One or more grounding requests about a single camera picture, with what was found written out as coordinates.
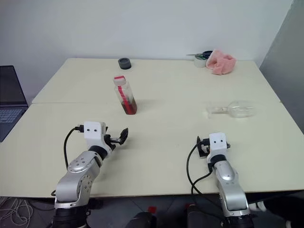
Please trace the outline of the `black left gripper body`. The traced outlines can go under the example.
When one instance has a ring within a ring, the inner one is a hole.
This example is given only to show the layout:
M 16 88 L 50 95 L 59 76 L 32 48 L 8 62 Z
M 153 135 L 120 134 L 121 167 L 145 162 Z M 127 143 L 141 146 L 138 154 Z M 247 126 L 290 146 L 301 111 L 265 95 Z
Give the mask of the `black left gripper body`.
M 116 145 L 121 145 L 120 138 L 112 138 L 109 134 L 104 135 L 105 144 L 108 145 L 112 150 L 116 148 Z

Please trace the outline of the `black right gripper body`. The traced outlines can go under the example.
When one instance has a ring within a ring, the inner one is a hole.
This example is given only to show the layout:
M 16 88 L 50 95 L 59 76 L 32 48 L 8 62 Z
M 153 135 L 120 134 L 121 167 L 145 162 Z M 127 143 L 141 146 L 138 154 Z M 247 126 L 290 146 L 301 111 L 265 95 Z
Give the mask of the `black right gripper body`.
M 204 154 L 209 154 L 209 146 L 210 146 L 209 138 L 203 139 L 201 142 L 201 148 Z

